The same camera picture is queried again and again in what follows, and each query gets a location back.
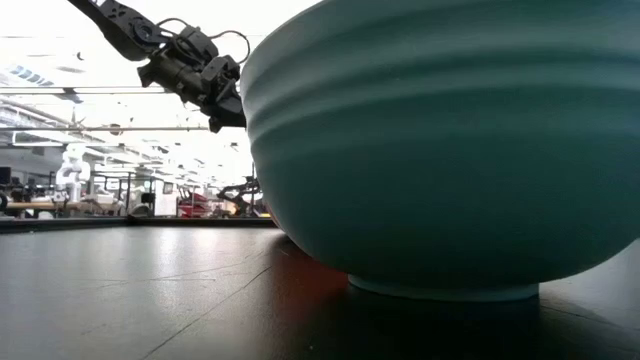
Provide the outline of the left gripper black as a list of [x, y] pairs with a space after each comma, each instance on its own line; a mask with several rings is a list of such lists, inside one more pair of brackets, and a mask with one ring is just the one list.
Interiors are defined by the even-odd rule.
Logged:
[[[245, 128], [246, 116], [237, 90], [240, 64], [231, 56], [218, 56], [216, 46], [164, 46], [152, 53], [137, 73], [143, 87], [155, 83], [183, 102], [214, 104], [209, 108], [211, 132], [218, 133], [225, 127]], [[207, 78], [203, 72], [212, 60], [214, 76]]]

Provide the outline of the dark green ribbed bowl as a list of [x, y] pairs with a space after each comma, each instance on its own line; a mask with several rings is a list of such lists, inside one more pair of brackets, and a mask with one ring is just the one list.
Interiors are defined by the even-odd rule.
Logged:
[[527, 298], [640, 238], [640, 0], [321, 0], [241, 94], [280, 227], [357, 287]]

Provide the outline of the black background robot arms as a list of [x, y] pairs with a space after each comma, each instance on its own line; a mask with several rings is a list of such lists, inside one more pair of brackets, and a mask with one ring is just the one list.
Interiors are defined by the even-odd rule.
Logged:
[[217, 198], [234, 205], [232, 215], [235, 217], [269, 217], [266, 201], [256, 198], [260, 193], [259, 181], [253, 176], [246, 176], [244, 183], [222, 188]]

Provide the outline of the red background cart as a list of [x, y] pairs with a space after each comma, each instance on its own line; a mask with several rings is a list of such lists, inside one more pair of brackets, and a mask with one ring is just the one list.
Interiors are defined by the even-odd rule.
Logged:
[[179, 188], [176, 199], [177, 216], [180, 218], [205, 218], [211, 212], [208, 199], [187, 188]]

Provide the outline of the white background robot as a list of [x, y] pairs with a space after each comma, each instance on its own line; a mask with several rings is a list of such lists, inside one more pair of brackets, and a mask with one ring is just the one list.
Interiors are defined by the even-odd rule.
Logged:
[[91, 165], [84, 160], [85, 153], [85, 146], [69, 144], [62, 154], [62, 165], [56, 172], [56, 190], [65, 192], [70, 202], [80, 200], [82, 185], [91, 177]]

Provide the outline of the wooden background bench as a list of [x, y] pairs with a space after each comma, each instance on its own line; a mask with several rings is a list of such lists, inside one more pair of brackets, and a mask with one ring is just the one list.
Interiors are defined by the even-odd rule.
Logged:
[[102, 204], [102, 203], [91, 203], [91, 202], [68, 202], [64, 203], [53, 203], [53, 202], [39, 202], [39, 203], [9, 203], [6, 207], [7, 210], [18, 210], [18, 209], [38, 209], [38, 210], [58, 210], [58, 209], [70, 209], [70, 210], [96, 210], [96, 211], [115, 211], [118, 212], [123, 209], [121, 204]]

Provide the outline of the black table edge frame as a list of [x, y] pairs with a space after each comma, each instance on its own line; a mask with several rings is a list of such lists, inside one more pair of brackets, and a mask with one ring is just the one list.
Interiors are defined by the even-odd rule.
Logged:
[[89, 217], [0, 220], [0, 235], [114, 227], [276, 228], [270, 218]]

